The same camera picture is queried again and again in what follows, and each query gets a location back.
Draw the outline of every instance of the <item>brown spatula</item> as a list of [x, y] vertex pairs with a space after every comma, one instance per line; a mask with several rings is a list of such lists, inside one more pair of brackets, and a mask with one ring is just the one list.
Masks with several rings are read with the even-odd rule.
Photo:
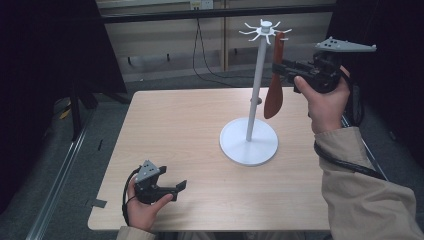
[[[283, 32], [279, 32], [275, 36], [273, 62], [277, 64], [281, 64], [281, 61], [283, 59], [284, 41], [281, 41], [281, 39], [283, 38], [284, 38]], [[269, 85], [269, 88], [268, 88], [268, 94], [266, 95], [266, 99], [265, 99], [265, 106], [264, 106], [265, 119], [274, 117], [280, 111], [282, 105], [283, 105], [283, 89], [280, 82], [280, 75], [277, 73], [273, 73], [271, 84]]]

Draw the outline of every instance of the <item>gray carpet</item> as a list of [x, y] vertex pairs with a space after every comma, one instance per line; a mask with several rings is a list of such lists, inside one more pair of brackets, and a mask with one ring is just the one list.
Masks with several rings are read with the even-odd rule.
[[[205, 79], [221, 81], [232, 87], [251, 87], [254, 71], [226, 73], [228, 76], [250, 76], [250, 78], [221, 78], [210, 74]], [[268, 86], [271, 71], [264, 70], [263, 86]], [[205, 81], [197, 76], [149, 80], [127, 83], [128, 95], [132, 98], [139, 90], [222, 88], [227, 85]], [[87, 123], [83, 145], [72, 166], [59, 202], [51, 218], [44, 239], [115, 239], [117, 232], [92, 231], [87, 227], [91, 206], [95, 199], [119, 131], [128, 110], [128, 105], [117, 103], [104, 95], [96, 95], [99, 106]], [[57, 104], [60, 111], [66, 101]], [[83, 118], [88, 111], [83, 111]], [[45, 148], [38, 156], [37, 166], [26, 184], [15, 195], [9, 208], [0, 216], [0, 239], [25, 239], [44, 199], [56, 177], [72, 138], [72, 121], [68, 116], [58, 120], [54, 116], [51, 130], [44, 140]], [[401, 142], [393, 141], [389, 129], [369, 107], [361, 125], [361, 132], [389, 180], [413, 189], [417, 197], [417, 220], [424, 228], [424, 170], [410, 156]], [[307, 239], [323, 239], [327, 233], [307, 233]], [[219, 239], [237, 239], [237, 235], [220, 233]]]

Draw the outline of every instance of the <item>sleeve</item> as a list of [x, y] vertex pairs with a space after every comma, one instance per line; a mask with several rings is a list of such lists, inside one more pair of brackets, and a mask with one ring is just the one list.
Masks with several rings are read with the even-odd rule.
[[154, 240], [155, 235], [133, 227], [122, 226], [116, 240]]
[[[331, 157], [371, 168], [359, 129], [315, 135]], [[411, 189], [337, 167], [320, 158], [322, 195], [334, 239], [424, 239]]]

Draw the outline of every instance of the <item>white round base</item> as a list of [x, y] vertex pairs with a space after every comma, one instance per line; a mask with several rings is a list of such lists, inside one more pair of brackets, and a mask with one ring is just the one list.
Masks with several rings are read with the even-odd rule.
[[221, 131], [220, 144], [225, 155], [245, 166], [259, 166], [274, 156], [278, 148], [278, 137], [274, 129], [255, 119], [252, 140], [246, 140], [249, 118], [229, 122]]

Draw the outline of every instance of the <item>cable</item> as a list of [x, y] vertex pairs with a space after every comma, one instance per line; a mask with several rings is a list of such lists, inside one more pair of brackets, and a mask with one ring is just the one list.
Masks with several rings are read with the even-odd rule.
[[193, 50], [193, 59], [192, 59], [192, 61], [193, 61], [193, 70], [194, 70], [194, 72], [196, 73], [196, 75], [200, 79], [202, 79], [204, 81], [209, 81], [209, 82], [215, 82], [215, 83], [223, 84], [223, 85], [226, 85], [226, 86], [229, 86], [229, 87], [233, 87], [233, 88], [239, 88], [237, 86], [234, 86], [234, 85], [231, 85], [231, 84], [227, 84], [227, 83], [223, 83], [223, 82], [220, 82], [220, 81], [205, 79], [205, 78], [203, 78], [202, 76], [200, 76], [197, 73], [196, 68], [194, 66], [194, 57], [195, 57], [196, 48], [197, 48], [197, 39], [198, 39], [198, 36], [200, 36], [200, 42], [202, 44], [203, 61], [204, 61], [205, 65], [206, 65], [206, 68], [208, 69], [209, 73], [211, 73], [212, 75], [214, 75], [216, 77], [219, 77], [219, 78], [250, 78], [250, 79], [253, 79], [254, 78], [252, 76], [222, 76], [222, 75], [218, 75], [218, 74], [216, 74], [216, 73], [214, 73], [214, 72], [211, 71], [211, 69], [209, 68], [209, 65], [208, 65], [208, 63], [206, 61], [205, 47], [204, 47], [204, 44], [203, 44], [203, 36], [202, 36], [202, 29], [200, 28], [200, 21], [199, 21], [199, 19], [197, 19], [197, 31], [196, 31], [196, 39], [195, 39], [195, 42], [194, 42], [194, 50]]
[[354, 172], [358, 172], [358, 173], [367, 175], [369, 177], [378, 178], [378, 179], [381, 179], [381, 180], [384, 180], [384, 181], [386, 180], [386, 178], [382, 174], [380, 174], [379, 172], [377, 172], [373, 169], [331, 157], [326, 152], [324, 152], [324, 150], [320, 146], [318, 146], [318, 144], [316, 142], [314, 142], [314, 149], [315, 149], [315, 152], [317, 153], [317, 155], [320, 158], [328, 161], [331, 164], [334, 164], [338, 167], [342, 167], [342, 168], [345, 168], [345, 169], [349, 169], [349, 170], [354, 171]]
[[352, 78], [349, 77], [345, 72], [341, 70], [339, 70], [339, 72], [349, 85], [349, 90], [351, 91], [351, 94], [352, 94], [352, 101], [354, 101], [354, 90], [357, 91], [356, 114], [355, 112], [353, 112], [354, 110], [352, 110], [353, 119], [351, 120], [352, 120], [352, 125], [359, 127], [365, 115], [365, 109], [363, 107], [363, 99], [362, 99], [360, 88], [358, 86], [358, 83], [352, 80]]
[[128, 176], [127, 182], [125, 183], [125, 187], [124, 187], [124, 193], [122, 196], [122, 215], [124, 216], [125, 222], [127, 223], [127, 225], [130, 225], [129, 219], [128, 219], [128, 211], [127, 211], [127, 204], [129, 201], [131, 201], [133, 198], [135, 198], [137, 195], [132, 196], [130, 199], [128, 199], [128, 201], [125, 201], [126, 196], [127, 196], [127, 190], [128, 190], [128, 185], [131, 181], [131, 178], [134, 176], [134, 174], [138, 173], [141, 169], [141, 166], [138, 167], [137, 169], [135, 169], [130, 176]]

